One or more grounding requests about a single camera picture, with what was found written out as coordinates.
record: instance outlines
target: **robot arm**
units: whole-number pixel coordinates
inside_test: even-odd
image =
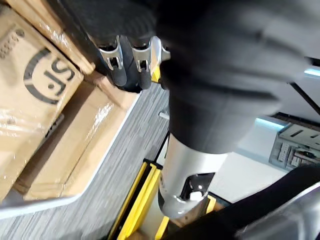
[[[171,218],[203,199],[255,118],[279,108],[269,87],[303,76],[308,60],[302,39],[318,34],[320,24],[320,3],[312,0],[197,1],[183,7],[162,1],[156,29],[171,52],[160,66],[170,91],[171,135],[158,194]]]

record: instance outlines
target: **white wall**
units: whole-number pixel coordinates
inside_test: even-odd
[[[233,152],[215,174],[209,191],[234,203],[264,189],[285,174],[284,171]]]
[[[256,120],[215,174],[209,190],[233,203],[283,177],[287,171],[269,163],[275,138],[281,129],[281,125]]]

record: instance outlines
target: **electrical panel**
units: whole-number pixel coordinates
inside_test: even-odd
[[[286,127],[275,138],[269,162],[289,171],[320,164],[320,132],[297,124]]]

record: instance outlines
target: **black sleeve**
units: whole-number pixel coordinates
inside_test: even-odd
[[[164,0],[157,35],[171,60],[170,132],[205,153],[231,152],[255,118],[277,111],[270,87],[301,78],[320,36],[318,0]]]

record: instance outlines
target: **black cable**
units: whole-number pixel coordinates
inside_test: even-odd
[[[316,102],[313,101],[312,98],[309,97],[309,95],[306,94],[306,92],[295,82],[290,83],[290,85],[298,94],[300,94],[300,96],[310,105],[310,107],[312,107],[313,110],[320,115],[320,107],[316,104]]]

